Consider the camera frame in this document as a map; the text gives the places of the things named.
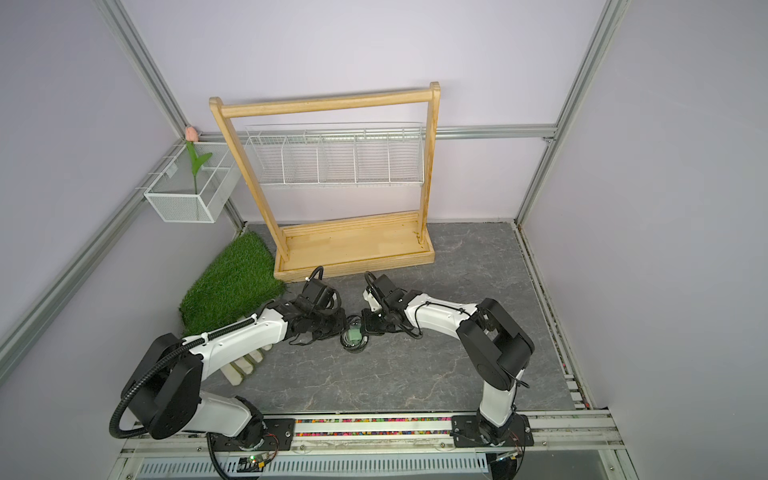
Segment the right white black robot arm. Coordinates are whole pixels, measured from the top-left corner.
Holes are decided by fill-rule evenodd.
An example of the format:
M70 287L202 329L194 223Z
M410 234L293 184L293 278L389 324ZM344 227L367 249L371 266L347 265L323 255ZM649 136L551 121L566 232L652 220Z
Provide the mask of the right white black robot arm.
M413 338L426 330L460 341L483 392L475 415L452 417L452 436L459 447L511 447L532 444L525 416L517 413L515 399L535 351L533 340L494 299L462 304L436 299L418 290L406 291L386 276L367 279L362 313L365 336L403 332Z

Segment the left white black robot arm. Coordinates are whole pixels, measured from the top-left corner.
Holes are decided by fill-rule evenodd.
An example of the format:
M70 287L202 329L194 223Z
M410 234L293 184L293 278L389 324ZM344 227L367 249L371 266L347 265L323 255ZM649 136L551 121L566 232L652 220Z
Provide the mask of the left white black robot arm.
M229 438L241 449L256 449L268 435L261 411L242 397L204 391L203 381L265 346L301 336L310 341L333 338L344 330L345 319L339 293L309 278L297 296L270 300L225 327L184 338L161 335L123 387L109 434L160 440L180 432L204 433Z

